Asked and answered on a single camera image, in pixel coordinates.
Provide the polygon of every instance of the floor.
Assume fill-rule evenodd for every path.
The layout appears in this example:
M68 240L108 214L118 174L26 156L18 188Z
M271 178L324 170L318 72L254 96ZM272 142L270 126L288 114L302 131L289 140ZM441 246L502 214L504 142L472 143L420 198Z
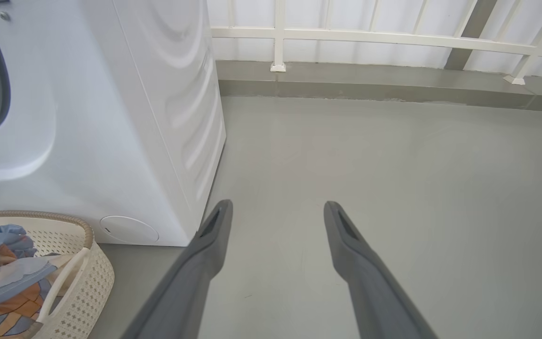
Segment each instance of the floor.
M439 337L542 338L542 112L239 97L223 111L209 206L232 199L234 219L200 339L359 337L327 246L327 200ZM116 248L104 247L129 255ZM150 250L168 253L166 266L177 253ZM117 296L131 291L120 271Z

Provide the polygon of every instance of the laundry basket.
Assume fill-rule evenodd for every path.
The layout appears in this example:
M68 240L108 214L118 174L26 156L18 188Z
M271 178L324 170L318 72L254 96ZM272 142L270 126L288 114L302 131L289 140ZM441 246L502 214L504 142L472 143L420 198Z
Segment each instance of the laundry basket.
M37 321L24 332L34 339L86 339L101 313L114 283L110 261L85 221L67 215L25 210L0 211L0 226L20 225L37 249L36 256L48 253L74 254L52 284ZM80 269L53 312L58 290L75 266Z

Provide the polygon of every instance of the washing machine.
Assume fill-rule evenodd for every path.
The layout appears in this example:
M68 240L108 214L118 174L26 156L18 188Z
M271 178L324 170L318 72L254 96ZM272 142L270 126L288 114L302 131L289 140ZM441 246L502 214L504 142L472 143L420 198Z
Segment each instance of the washing machine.
M0 210L185 246L225 137L205 0L0 0Z

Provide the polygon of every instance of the basket rim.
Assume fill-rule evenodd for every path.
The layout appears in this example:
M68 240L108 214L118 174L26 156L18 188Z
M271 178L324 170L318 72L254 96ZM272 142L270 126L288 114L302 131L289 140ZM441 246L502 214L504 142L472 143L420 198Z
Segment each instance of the basket rim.
M83 247L91 249L93 244L93 229L86 221L77 217L71 217L70 215L59 213L37 212L33 210L0 210L0 218L5 217L49 219L75 224L81 226L82 229L85 230L85 241L83 243Z

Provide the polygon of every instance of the screw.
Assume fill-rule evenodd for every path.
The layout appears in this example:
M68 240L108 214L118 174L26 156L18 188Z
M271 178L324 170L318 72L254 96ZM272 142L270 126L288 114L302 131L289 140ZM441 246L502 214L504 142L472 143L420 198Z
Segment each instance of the screw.
M0 12L0 18L4 19L5 21L9 21L11 18L9 17L9 14L7 12Z

